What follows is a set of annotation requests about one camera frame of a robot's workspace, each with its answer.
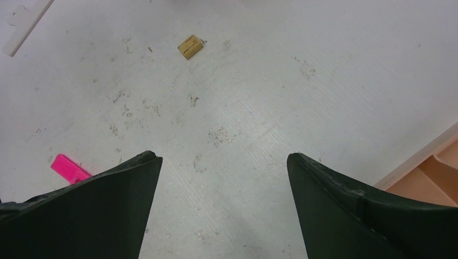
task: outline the bright pink eraser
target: bright pink eraser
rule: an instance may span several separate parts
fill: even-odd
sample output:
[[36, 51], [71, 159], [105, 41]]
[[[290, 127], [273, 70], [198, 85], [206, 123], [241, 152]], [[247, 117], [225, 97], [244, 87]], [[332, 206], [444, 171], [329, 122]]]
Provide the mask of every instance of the bright pink eraser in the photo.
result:
[[65, 178], [71, 185], [91, 177], [88, 172], [63, 154], [56, 155], [56, 159], [51, 164], [51, 168]]

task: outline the white plastic strip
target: white plastic strip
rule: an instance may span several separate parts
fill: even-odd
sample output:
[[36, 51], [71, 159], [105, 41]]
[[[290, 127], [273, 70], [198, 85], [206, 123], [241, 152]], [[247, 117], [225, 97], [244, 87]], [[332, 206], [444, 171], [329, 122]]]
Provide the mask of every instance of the white plastic strip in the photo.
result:
[[8, 24], [15, 26], [16, 31], [3, 46], [3, 52], [10, 56], [14, 56], [53, 1], [54, 0], [37, 0], [37, 3], [30, 11], [27, 11], [22, 5], [19, 5], [13, 11], [10, 18], [6, 21]]

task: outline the white table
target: white table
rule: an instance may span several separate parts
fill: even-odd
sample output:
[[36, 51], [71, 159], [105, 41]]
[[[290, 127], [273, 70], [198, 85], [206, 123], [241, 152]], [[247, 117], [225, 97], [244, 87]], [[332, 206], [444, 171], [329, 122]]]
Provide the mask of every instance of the white table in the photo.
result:
[[[0, 2], [0, 46], [9, 12], [34, 1]], [[58, 153], [96, 174], [150, 149], [164, 164], [141, 258], [306, 257], [288, 154], [372, 185], [457, 122], [457, 12], [454, 0], [55, 1], [13, 58], [0, 54], [0, 197], [66, 186], [49, 168]], [[208, 42], [186, 61], [190, 34]]]

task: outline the yellow box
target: yellow box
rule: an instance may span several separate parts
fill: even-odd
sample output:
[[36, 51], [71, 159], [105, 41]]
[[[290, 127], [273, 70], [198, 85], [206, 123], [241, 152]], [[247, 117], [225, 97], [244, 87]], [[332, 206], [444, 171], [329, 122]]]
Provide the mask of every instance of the yellow box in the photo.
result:
[[178, 46], [178, 50], [186, 59], [190, 59], [203, 47], [204, 43], [202, 40], [197, 38], [195, 35], [191, 35], [187, 40]]

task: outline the scuffed white surface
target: scuffed white surface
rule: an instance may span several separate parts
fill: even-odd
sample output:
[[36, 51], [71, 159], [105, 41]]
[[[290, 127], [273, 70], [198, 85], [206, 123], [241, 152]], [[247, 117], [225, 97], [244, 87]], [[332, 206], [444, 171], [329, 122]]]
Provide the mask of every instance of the scuffed white surface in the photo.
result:
[[[33, 2], [0, 2], [0, 45], [10, 10]], [[457, 11], [55, 1], [14, 58], [0, 55], [0, 197], [66, 186], [57, 153], [98, 173], [150, 149], [164, 165], [140, 258], [306, 257], [287, 155], [374, 184], [454, 124]], [[190, 34], [208, 42], [186, 61]]]

